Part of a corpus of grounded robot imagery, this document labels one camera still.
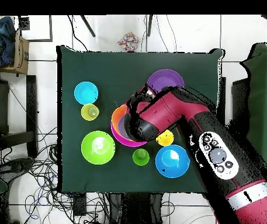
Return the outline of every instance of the table leg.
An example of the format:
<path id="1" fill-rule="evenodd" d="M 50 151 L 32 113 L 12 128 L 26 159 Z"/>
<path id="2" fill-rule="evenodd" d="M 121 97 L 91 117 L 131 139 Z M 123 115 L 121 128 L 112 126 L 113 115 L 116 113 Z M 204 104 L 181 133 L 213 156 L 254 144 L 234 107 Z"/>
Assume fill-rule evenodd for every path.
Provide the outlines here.
<path id="1" fill-rule="evenodd" d="M 148 32 L 147 32 L 148 37 L 151 35 L 152 19 L 153 19 L 153 15 L 149 15 L 149 24 L 148 24 Z"/>
<path id="2" fill-rule="evenodd" d="M 92 34 L 93 37 L 96 37 L 95 33 L 93 32 L 91 26 L 89 25 L 88 21 L 85 19 L 84 15 L 81 15 L 82 20 L 84 21 L 86 27 L 88 28 L 88 30 L 90 31 L 90 33 Z"/>

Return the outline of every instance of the purple bowl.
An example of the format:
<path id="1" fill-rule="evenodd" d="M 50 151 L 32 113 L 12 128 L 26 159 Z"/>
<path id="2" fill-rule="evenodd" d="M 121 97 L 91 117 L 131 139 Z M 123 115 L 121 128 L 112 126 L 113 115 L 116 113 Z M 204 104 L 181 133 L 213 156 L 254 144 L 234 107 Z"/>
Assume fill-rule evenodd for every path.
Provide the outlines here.
<path id="1" fill-rule="evenodd" d="M 110 129 L 112 130 L 112 134 L 113 134 L 113 136 L 114 136 L 114 137 L 115 137 L 121 144 L 123 144 L 123 145 L 125 145 L 125 146 L 135 148 L 135 147 L 139 147 L 139 146 L 144 145 L 144 144 L 147 143 L 147 142 L 133 142 L 133 141 L 126 140 L 125 138 L 123 138 L 122 136 L 120 136 L 120 135 L 115 131 L 115 129 L 113 128 L 112 123 L 110 123 Z"/>
<path id="2" fill-rule="evenodd" d="M 184 81 L 176 71 L 161 69 L 150 76 L 147 85 L 155 90 L 156 93 L 159 93 L 167 86 L 180 86 L 184 88 Z"/>

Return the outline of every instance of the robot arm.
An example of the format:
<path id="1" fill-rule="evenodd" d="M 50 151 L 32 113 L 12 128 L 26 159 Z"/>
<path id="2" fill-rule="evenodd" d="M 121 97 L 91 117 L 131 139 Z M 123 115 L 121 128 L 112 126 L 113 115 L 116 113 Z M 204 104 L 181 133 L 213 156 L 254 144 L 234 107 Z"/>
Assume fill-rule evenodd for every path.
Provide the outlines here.
<path id="1" fill-rule="evenodd" d="M 267 181 L 256 161 L 208 107 L 181 87 L 169 87 L 154 98 L 146 92 L 127 102 L 128 136 L 138 142 L 151 141 L 180 123 L 183 133 L 194 140 L 189 147 L 208 194 L 223 199 L 240 224 L 267 224 Z"/>

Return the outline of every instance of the lime green bowl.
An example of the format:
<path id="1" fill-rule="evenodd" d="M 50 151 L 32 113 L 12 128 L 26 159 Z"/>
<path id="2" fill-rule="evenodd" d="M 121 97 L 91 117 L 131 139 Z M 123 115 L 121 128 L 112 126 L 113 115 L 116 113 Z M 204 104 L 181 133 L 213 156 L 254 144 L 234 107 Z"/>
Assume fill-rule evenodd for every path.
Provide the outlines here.
<path id="1" fill-rule="evenodd" d="M 85 136 L 81 143 L 81 153 L 94 165 L 109 162 L 115 154 L 116 145 L 112 137 L 103 131 L 93 131 Z"/>

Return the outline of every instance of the yellow cup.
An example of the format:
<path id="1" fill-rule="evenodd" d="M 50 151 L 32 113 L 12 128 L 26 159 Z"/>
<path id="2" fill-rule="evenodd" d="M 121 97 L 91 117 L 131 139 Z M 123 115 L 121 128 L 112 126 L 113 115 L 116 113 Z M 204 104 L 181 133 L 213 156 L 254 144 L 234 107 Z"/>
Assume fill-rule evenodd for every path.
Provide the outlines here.
<path id="1" fill-rule="evenodd" d="M 168 129 L 161 133 L 158 137 L 156 137 L 156 141 L 161 145 L 161 146 L 168 146 L 171 145 L 174 141 L 174 135 L 171 131 Z"/>
<path id="2" fill-rule="evenodd" d="M 86 104 L 81 109 L 81 116 L 85 120 L 92 121 L 99 115 L 99 109 L 94 104 Z"/>

